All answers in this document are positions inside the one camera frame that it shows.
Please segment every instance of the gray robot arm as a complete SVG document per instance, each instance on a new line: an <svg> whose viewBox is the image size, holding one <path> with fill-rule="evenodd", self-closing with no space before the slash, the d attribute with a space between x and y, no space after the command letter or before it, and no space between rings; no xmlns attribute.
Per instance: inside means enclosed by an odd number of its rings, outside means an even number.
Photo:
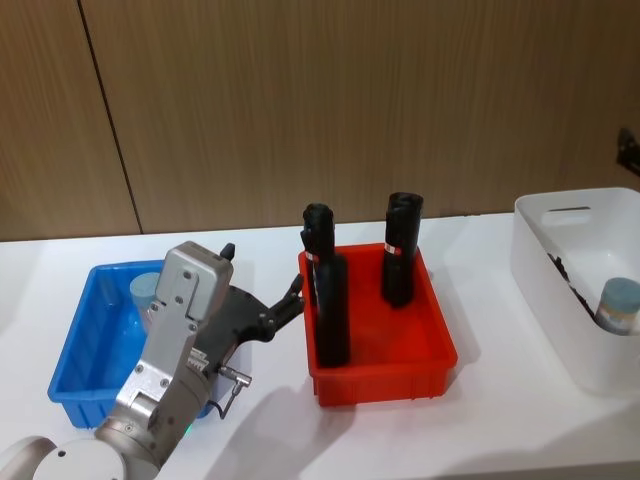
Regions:
<svg viewBox="0 0 640 480"><path fill-rule="evenodd" d="M0 456L0 480L150 480L204 408L224 418L251 383L226 365L236 348L270 341L304 308L301 276L270 308L230 286L233 251L228 245L217 255L193 242L170 250L142 355L95 439L61 447L24 439ZM234 382L224 408L210 398L218 375Z"/></svg>

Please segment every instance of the wooden wall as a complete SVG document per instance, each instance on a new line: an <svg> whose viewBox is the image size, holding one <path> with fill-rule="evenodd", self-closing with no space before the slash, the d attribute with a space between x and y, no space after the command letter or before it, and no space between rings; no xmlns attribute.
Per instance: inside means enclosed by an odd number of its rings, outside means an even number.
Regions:
<svg viewBox="0 0 640 480"><path fill-rule="evenodd" d="M139 233L74 0L0 2L0 239Z"/></svg>

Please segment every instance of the red plastic bin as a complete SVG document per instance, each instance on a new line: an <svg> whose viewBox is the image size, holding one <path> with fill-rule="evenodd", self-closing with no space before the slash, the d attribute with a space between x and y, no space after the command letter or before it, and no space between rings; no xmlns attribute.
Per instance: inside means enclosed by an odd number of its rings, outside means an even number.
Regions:
<svg viewBox="0 0 640 480"><path fill-rule="evenodd" d="M316 359L316 307L307 302L304 325L309 374L323 407L407 398L437 397L446 391L456 353L420 250L416 252L413 301L400 309L382 298L384 244L336 247L349 268L348 366L322 368ZM298 257L309 298L305 253Z"/></svg>

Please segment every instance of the wood panel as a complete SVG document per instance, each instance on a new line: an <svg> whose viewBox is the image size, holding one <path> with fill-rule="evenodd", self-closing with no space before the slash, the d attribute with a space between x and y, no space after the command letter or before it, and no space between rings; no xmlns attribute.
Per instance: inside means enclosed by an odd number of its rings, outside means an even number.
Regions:
<svg viewBox="0 0 640 480"><path fill-rule="evenodd" d="M640 1L82 0L144 231L640 187Z"/></svg>
<svg viewBox="0 0 640 480"><path fill-rule="evenodd" d="M0 239L139 233L74 0L0 2Z"/></svg>

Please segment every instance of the white table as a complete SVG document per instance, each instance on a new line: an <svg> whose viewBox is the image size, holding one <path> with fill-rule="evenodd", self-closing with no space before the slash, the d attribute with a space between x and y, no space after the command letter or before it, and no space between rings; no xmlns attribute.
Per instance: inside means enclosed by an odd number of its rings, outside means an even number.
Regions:
<svg viewBox="0 0 640 480"><path fill-rule="evenodd" d="M511 276L511 225L511 214L422 223L420 248L460 358L443 397L320 409L299 317L250 347L251 387L226 420L196 422L158 478L633 478L640 405L572 383ZM27 435L58 444L91 435L46 393L91 267L162 258L187 239L212 250L231 241L232 283L270 304L297 273L299 230L0 244L0 450ZM383 238L383 223L336 228L339 245Z"/></svg>

